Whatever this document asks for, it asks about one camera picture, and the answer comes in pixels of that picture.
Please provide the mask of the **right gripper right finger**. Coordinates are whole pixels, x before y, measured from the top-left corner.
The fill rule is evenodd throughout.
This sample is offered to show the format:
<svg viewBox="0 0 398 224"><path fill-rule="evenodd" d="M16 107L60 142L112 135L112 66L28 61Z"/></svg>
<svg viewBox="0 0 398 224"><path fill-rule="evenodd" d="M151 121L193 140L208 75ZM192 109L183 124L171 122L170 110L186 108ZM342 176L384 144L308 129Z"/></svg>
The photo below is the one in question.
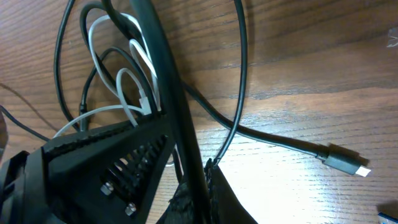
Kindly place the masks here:
<svg viewBox="0 0 398 224"><path fill-rule="evenodd" d="M226 177L213 161L208 159L204 168L210 195L211 222L217 224L257 223L241 205Z"/></svg>

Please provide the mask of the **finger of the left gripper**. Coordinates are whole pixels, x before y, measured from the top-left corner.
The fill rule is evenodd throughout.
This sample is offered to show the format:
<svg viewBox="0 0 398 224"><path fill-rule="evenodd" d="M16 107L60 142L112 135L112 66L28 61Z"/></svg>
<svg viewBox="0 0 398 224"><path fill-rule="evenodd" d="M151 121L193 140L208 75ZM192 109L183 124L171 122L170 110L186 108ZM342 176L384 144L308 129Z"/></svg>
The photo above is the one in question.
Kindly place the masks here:
<svg viewBox="0 0 398 224"><path fill-rule="evenodd" d="M54 138L43 146L50 208L65 223L145 223L173 148L166 116Z"/></svg>

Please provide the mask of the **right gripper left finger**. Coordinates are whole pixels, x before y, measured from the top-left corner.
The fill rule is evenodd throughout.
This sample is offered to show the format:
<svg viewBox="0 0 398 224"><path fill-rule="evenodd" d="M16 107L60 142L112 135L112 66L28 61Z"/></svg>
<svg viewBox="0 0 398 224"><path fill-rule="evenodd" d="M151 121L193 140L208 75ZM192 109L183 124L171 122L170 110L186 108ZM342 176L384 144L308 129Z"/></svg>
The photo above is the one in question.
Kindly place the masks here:
<svg viewBox="0 0 398 224"><path fill-rule="evenodd" d="M179 183L169 206L157 221L157 224L194 224L197 223L193 200L188 184Z"/></svg>

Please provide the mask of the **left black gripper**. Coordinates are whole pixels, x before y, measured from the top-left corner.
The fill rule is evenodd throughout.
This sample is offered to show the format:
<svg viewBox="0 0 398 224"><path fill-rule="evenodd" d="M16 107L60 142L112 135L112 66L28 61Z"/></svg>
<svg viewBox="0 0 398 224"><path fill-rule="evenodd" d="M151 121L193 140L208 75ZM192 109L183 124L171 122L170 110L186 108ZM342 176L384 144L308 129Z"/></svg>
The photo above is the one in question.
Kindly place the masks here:
<svg viewBox="0 0 398 224"><path fill-rule="evenodd" d="M52 205L54 168L65 167L62 157L41 149L21 151L1 167L1 223L65 223Z"/></svg>

